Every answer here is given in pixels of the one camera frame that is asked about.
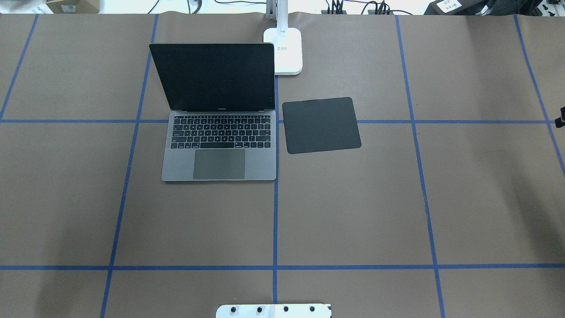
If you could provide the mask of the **black device with label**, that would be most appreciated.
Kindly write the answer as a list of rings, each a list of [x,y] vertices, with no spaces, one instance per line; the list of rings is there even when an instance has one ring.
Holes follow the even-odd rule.
[[[434,0],[423,15],[488,15],[496,0]]]

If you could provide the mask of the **grey laptop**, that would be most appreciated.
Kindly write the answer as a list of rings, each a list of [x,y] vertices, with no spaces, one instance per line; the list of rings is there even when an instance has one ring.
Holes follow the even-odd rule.
[[[170,108],[162,181],[275,180],[274,45],[152,43],[149,49]]]

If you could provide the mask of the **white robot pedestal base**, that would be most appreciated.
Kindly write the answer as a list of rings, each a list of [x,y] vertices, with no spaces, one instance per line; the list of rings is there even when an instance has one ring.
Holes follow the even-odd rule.
[[[330,304],[226,304],[218,307],[216,318],[331,318]]]

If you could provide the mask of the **white desk lamp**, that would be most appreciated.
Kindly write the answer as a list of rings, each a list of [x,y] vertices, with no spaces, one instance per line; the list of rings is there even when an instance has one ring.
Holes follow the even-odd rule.
[[[267,0],[266,20],[275,27],[263,32],[263,42],[274,45],[275,75],[298,75],[303,70],[302,34],[289,26],[287,0]]]

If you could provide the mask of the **black mouse pad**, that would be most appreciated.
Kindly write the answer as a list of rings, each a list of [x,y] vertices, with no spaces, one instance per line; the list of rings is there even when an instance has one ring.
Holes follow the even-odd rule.
[[[362,146],[351,97],[284,102],[282,113],[289,154]]]

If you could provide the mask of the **cardboard box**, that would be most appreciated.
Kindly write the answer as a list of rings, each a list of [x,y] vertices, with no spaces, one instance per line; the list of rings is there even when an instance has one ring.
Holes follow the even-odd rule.
[[[47,0],[54,14],[99,14],[100,0]]]

